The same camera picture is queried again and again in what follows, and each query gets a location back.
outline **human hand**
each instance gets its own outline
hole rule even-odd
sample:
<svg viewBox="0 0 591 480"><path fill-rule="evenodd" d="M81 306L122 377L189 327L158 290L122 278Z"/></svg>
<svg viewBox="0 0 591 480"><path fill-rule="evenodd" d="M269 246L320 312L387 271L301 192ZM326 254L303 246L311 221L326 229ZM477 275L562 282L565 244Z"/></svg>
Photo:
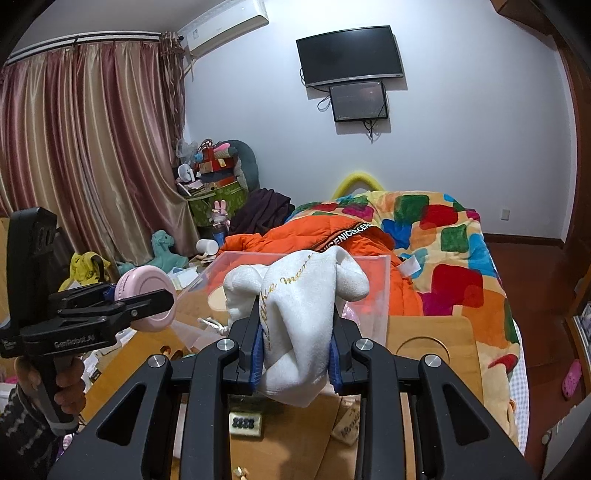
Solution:
<svg viewBox="0 0 591 480"><path fill-rule="evenodd" d="M15 360L14 369L22 391L37 408L40 408L37 395L37 387L41 384L39 372L23 356ZM61 406L64 413L76 416L86 405L85 384L84 380L82 380L83 373L84 363L79 358L73 358L72 364L57 374L56 384L62 390L55 394L54 400Z"/></svg>

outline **wooden floor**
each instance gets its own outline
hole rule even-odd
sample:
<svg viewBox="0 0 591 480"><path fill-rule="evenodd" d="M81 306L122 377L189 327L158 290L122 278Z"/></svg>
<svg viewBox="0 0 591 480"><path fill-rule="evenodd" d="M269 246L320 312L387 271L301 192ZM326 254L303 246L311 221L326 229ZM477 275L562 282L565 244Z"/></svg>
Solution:
<svg viewBox="0 0 591 480"><path fill-rule="evenodd" d="M542 435L583 399L581 385L570 401L561 393L562 380L576 357L564 317L578 279L558 247L494 243L488 247L523 338L531 410L525 458L541 474Z"/></svg>

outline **pink stuffed bunny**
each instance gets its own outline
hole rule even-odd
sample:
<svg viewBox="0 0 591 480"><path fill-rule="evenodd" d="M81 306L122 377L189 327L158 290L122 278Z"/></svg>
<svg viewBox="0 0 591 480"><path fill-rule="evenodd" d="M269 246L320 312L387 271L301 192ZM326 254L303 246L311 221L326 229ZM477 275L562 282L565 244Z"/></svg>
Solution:
<svg viewBox="0 0 591 480"><path fill-rule="evenodd" d="M230 220L228 220L228 212L226 211L226 200L218 202L217 200L213 204L212 209L212 222L214 224L221 223L230 227Z"/></svg>

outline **clear plastic box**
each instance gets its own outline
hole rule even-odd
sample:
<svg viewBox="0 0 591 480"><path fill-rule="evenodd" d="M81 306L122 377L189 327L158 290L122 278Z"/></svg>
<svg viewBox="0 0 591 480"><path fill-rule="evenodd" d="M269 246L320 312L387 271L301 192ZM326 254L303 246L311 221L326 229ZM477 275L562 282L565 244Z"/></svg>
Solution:
<svg viewBox="0 0 591 480"><path fill-rule="evenodd" d="M211 317L222 325L227 325L228 313L219 307L212 307L208 301L212 292L223 284L226 274L231 269L239 265L271 265L284 256L285 254L257 252L221 253L177 298L177 313L172 327L179 338L188 348L195 351L200 351L220 339L221 336L216 330L197 320L199 317ZM380 255L354 259L369 279L369 295L363 300L347 302L343 317L354 320L359 325L362 336L385 345L388 330L390 257Z"/></svg>

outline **curtain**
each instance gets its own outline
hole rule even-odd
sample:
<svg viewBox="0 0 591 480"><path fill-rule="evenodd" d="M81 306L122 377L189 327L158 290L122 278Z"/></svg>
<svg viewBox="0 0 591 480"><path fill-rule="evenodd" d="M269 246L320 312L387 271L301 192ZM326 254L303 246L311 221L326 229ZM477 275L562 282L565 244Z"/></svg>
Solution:
<svg viewBox="0 0 591 480"><path fill-rule="evenodd" d="M176 192L156 42L66 47L0 72L0 210L56 213L78 252L135 264L166 230L194 253Z"/></svg>
<svg viewBox="0 0 591 480"><path fill-rule="evenodd" d="M171 132L172 146L177 151L178 142L183 138L185 120L185 92L183 80L184 50L176 32L160 34L160 73L164 101L167 104L168 128ZM174 157L173 166L178 167Z"/></svg>

